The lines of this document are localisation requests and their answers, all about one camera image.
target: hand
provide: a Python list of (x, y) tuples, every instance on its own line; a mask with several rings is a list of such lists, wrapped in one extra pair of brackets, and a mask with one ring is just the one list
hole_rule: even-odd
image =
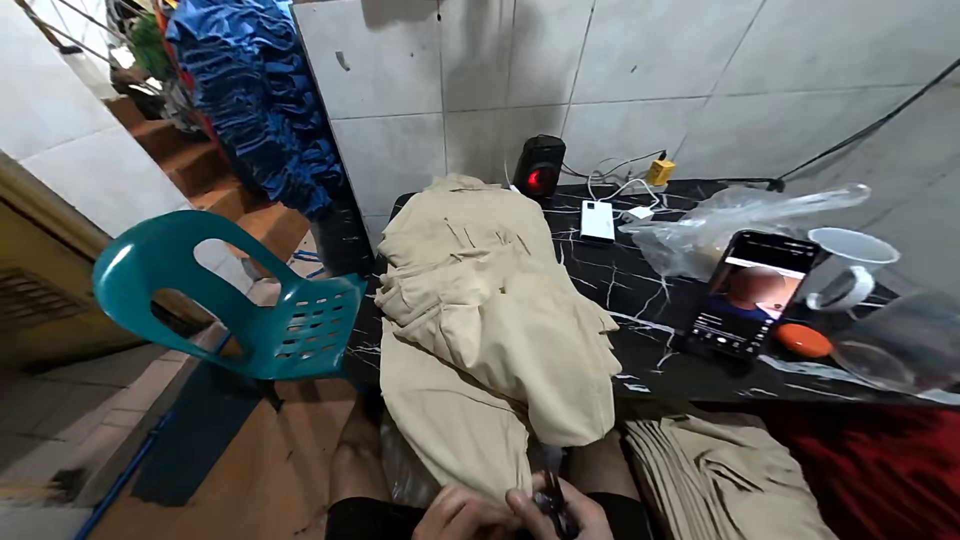
[[(540, 491), (546, 486), (543, 473), (534, 474), (534, 491)], [(613, 540), (610, 524), (607, 523), (607, 514), (603, 506), (577, 491), (566, 480), (560, 479), (560, 489), (564, 492), (566, 509), (577, 520), (580, 526), (580, 535), (577, 540)], [(553, 522), (547, 517), (533, 499), (518, 489), (507, 492), (507, 505), (514, 511), (523, 526), (534, 535), (537, 540), (559, 540)]]
[(466, 488), (448, 485), (414, 529), (414, 540), (499, 539), (519, 525), (509, 509), (487, 503)]

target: plastic chair backrest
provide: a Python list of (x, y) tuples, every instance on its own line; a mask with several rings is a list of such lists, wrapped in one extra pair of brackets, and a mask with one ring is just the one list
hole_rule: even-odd
[(256, 259), (280, 282), (280, 295), (303, 281), (255, 238), (223, 216), (178, 210), (143, 221), (120, 234), (93, 267), (93, 293), (100, 307), (125, 329), (150, 341), (205, 360), (223, 363), (154, 317), (151, 298), (177, 289), (216, 315), (234, 333), (253, 331), (247, 323), (263, 309), (229, 282), (207, 270), (194, 248), (219, 238)]

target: black speaker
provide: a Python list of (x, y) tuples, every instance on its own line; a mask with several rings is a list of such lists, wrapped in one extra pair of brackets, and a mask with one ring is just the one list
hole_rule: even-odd
[(558, 137), (537, 135), (523, 143), (523, 153), (516, 163), (514, 186), (531, 199), (553, 195), (560, 179), (566, 145)]

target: beige cloth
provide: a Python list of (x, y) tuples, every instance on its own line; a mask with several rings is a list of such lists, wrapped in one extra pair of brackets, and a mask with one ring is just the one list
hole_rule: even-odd
[(605, 333), (617, 326), (555, 260), (536, 203), (453, 175), (411, 198), (384, 236), (380, 384), (437, 480), (498, 501), (529, 489), (526, 429), (510, 402), (527, 405), (547, 444), (610, 430), (620, 364)]
[(644, 491), (675, 540), (835, 540), (800, 464), (755, 416), (690, 405), (626, 422)]

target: stair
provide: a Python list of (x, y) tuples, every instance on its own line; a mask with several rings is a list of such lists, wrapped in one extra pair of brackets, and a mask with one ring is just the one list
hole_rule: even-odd
[(214, 181), (230, 170), (211, 141), (190, 144), (157, 163), (187, 198), (208, 191)]
[(233, 175), (226, 175), (206, 193), (190, 197), (190, 204), (197, 210), (206, 210), (237, 221), (255, 206), (256, 201)]
[(130, 135), (133, 135), (147, 154), (157, 162), (169, 158), (194, 142), (181, 133), (170, 120), (144, 120), (129, 130)]
[[(237, 225), (284, 262), (297, 251), (300, 241), (310, 230), (310, 221), (303, 217), (303, 214), (294, 209), (288, 209), (281, 203), (261, 205), (241, 216), (237, 220)], [(246, 253), (232, 246), (230, 249), (240, 258), (250, 258)], [(260, 275), (264, 277), (273, 275), (255, 259), (251, 259), (251, 263)]]
[[(258, 200), (249, 193), (232, 174), (215, 143), (193, 141), (169, 120), (147, 120), (129, 97), (105, 100), (104, 104), (193, 208), (235, 222), (280, 260), (286, 261), (297, 250), (310, 230), (310, 222), (296, 210)], [(233, 252), (248, 258), (240, 250)], [(271, 276), (255, 261), (253, 266), (261, 275)]]

